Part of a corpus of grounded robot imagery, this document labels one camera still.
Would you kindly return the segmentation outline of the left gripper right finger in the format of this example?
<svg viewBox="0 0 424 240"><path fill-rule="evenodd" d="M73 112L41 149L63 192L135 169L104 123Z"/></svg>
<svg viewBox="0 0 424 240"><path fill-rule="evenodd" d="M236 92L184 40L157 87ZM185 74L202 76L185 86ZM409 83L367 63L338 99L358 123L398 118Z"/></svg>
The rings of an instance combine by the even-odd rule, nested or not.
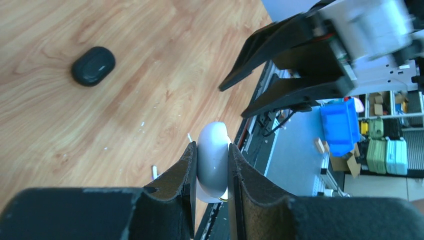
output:
<svg viewBox="0 0 424 240"><path fill-rule="evenodd" d="M296 196L228 148L228 213L233 240L421 240L424 216L386 197Z"/></svg>

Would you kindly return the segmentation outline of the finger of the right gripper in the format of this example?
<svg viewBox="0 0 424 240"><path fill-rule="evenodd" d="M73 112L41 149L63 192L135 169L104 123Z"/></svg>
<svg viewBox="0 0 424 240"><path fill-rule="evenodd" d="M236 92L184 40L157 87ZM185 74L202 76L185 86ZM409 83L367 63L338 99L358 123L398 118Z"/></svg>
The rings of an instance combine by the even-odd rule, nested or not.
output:
<svg viewBox="0 0 424 240"><path fill-rule="evenodd" d="M343 98L347 94L347 77L282 78L249 104L241 116L250 118L317 100Z"/></svg>
<svg viewBox="0 0 424 240"><path fill-rule="evenodd" d="M223 92L231 88L262 63L313 38L312 20L305 13L258 29L246 39L231 71L218 89Z"/></svg>

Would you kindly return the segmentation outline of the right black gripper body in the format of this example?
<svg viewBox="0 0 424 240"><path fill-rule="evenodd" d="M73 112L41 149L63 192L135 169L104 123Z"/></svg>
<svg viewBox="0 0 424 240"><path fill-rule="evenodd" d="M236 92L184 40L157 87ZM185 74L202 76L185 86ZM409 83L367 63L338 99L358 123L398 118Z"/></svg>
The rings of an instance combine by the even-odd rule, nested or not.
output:
<svg viewBox="0 0 424 240"><path fill-rule="evenodd" d="M331 20L323 20L317 29L323 31L323 35L286 50L272 60L279 69L298 74L296 78L348 78L349 94L355 88L349 52Z"/></svg>

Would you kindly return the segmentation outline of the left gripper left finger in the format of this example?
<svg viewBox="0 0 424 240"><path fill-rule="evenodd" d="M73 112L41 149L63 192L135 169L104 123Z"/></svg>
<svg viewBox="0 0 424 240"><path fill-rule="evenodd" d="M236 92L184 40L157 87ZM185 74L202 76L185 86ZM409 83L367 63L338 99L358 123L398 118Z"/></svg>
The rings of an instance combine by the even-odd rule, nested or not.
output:
<svg viewBox="0 0 424 240"><path fill-rule="evenodd" d="M3 240L190 240L195 236L197 145L143 187L38 187L0 214Z"/></svg>

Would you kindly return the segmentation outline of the black earbud charging case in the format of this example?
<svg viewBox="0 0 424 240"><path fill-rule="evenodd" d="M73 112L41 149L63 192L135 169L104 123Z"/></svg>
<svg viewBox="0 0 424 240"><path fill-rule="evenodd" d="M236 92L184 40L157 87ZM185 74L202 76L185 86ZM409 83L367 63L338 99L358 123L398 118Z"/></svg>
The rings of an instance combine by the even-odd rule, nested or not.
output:
<svg viewBox="0 0 424 240"><path fill-rule="evenodd" d="M78 84L94 87L112 72L115 65L115 56L109 49L94 46L72 64L71 75Z"/></svg>

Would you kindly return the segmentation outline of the white earbud charging case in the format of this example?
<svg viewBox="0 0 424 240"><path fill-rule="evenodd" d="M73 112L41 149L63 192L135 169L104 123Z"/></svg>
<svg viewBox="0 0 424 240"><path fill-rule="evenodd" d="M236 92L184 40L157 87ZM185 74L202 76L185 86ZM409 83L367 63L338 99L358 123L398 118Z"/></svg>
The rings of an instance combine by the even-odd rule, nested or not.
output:
<svg viewBox="0 0 424 240"><path fill-rule="evenodd" d="M228 199L228 152L231 144L224 122L207 124L197 139L196 197L204 203Z"/></svg>

